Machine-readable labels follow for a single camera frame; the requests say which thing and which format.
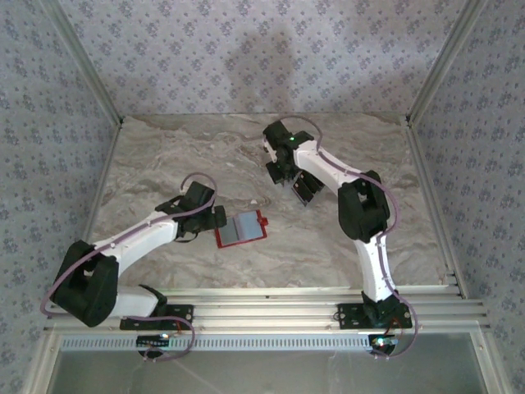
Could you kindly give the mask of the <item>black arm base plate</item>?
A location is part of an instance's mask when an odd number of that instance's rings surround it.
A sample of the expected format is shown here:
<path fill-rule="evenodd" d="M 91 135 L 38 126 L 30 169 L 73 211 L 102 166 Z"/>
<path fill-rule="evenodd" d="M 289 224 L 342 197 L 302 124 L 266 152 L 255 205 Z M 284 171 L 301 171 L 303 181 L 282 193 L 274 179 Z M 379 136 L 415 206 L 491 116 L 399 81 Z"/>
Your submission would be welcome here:
<path fill-rule="evenodd" d="M 189 323 L 193 321 L 193 305 L 160 305 L 147 318 L 128 316 L 120 321 L 120 329 L 123 331 L 189 331 L 188 326 L 174 317 L 184 319 Z"/>
<path fill-rule="evenodd" d="M 398 328 L 412 328 L 413 321 L 405 304 L 379 307 L 365 304 L 339 304 L 335 313 L 341 329 L 387 329 L 396 323 Z"/>

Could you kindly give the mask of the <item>aluminium frame post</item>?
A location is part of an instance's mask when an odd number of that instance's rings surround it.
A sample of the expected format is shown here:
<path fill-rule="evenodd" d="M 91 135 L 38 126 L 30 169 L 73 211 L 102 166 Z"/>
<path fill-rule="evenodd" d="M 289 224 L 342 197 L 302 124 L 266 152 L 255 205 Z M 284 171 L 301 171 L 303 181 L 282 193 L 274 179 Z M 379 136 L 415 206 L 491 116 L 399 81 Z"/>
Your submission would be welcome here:
<path fill-rule="evenodd" d="M 408 126 L 416 126 L 421 120 L 488 2 L 489 0 L 465 0 L 464 6 L 451 26 L 450 33 L 418 91 L 412 107 L 406 114 Z"/>

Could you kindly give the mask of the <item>small circuit board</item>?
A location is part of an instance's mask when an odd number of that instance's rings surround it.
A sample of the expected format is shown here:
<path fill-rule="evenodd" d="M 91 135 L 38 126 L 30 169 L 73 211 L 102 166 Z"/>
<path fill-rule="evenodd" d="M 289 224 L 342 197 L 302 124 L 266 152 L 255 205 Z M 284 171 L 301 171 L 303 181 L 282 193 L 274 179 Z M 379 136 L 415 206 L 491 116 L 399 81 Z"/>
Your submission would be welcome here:
<path fill-rule="evenodd" d="M 135 345 L 137 347 L 167 347 L 170 344 L 170 337 L 168 334 L 155 335 L 139 335 L 136 338 Z"/>
<path fill-rule="evenodd" d="M 372 347 L 371 353 L 373 355 L 384 357 L 390 356 L 399 343 L 399 339 L 396 336 L 390 334 L 372 334 L 368 336 L 368 340 L 370 346 Z"/>

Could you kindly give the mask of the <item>grey metal panel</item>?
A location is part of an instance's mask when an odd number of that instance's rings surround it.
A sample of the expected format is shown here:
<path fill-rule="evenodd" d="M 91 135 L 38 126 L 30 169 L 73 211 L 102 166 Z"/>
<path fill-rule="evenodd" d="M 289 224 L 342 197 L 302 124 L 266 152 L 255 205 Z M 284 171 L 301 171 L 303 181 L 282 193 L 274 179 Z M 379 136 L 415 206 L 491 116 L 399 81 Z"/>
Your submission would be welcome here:
<path fill-rule="evenodd" d="M 421 335 L 399 358 L 353 351 L 60 352 L 47 394 L 488 394 L 468 334 Z"/>

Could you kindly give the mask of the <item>red card holder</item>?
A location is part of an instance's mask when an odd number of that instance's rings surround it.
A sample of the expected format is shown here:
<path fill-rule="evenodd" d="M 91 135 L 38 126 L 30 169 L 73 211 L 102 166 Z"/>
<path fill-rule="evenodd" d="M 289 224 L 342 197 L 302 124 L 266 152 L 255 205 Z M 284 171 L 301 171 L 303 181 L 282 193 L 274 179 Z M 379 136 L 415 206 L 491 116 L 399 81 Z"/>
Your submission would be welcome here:
<path fill-rule="evenodd" d="M 217 247 L 223 249 L 267 238 L 268 220 L 261 211 L 237 213 L 226 219 L 226 225 L 215 230 Z"/>

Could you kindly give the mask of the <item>aluminium floor rail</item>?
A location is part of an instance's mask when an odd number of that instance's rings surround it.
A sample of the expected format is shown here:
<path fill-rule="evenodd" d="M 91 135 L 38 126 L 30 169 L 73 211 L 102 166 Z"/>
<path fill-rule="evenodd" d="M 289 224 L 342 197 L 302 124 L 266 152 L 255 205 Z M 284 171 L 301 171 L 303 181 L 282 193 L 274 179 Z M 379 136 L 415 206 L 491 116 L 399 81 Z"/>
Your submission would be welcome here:
<path fill-rule="evenodd" d="M 94 229 L 94 224 L 96 223 L 98 209 L 101 206 L 101 201 L 103 198 L 103 192 L 106 185 L 107 174 L 112 163 L 112 157 L 116 147 L 116 142 L 118 140 L 118 135 L 120 134 L 122 124 L 118 123 L 115 128 L 114 136 L 109 146 L 107 156 L 103 165 L 103 170 L 98 179 L 97 189 L 94 195 L 94 200 L 89 210 L 89 217 L 86 224 L 86 227 L 83 231 L 82 237 L 80 240 L 73 244 L 74 246 L 74 255 L 77 255 L 77 252 L 80 254 L 77 256 L 79 260 L 75 261 L 72 264 L 74 268 L 70 273 L 67 274 L 63 285 L 63 297 L 68 299 L 68 304 L 77 304 L 81 305 L 84 303 L 84 293 L 88 290 L 89 280 L 91 279 L 98 258 L 96 254 L 98 251 L 93 245 L 88 243 L 90 240 L 91 234 Z"/>
<path fill-rule="evenodd" d="M 431 171 L 427 165 L 424 157 L 421 143 L 418 139 L 418 134 L 413 130 L 408 121 L 406 123 L 406 134 L 409 144 L 409 149 L 413 157 L 414 166 L 418 173 L 418 179 L 422 187 L 422 195 L 425 200 L 427 210 L 431 219 L 432 228 L 436 235 L 438 248 L 441 253 L 442 261 L 447 268 L 447 277 L 454 278 L 455 285 L 458 288 L 457 293 L 463 299 L 469 299 L 470 295 L 466 282 L 461 273 L 459 261 L 456 256 L 454 245 L 451 239 L 450 232 L 446 226 L 446 220 L 441 208 L 438 194 L 435 190 Z"/>

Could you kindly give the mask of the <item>aluminium front beam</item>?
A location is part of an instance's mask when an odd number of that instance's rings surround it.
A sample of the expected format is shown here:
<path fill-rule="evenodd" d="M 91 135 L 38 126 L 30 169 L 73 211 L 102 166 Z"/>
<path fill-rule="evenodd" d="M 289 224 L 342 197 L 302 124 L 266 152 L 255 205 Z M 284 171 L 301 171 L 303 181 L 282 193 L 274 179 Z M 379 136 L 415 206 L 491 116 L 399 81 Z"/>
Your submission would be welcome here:
<path fill-rule="evenodd" d="M 486 331 L 490 323 L 480 300 L 461 296 L 456 285 L 402 286 L 414 307 L 421 333 Z M 193 325 L 212 333 L 337 332 L 336 306 L 358 303 L 358 290 L 347 287 L 176 289 L 166 291 L 173 304 L 194 306 Z"/>

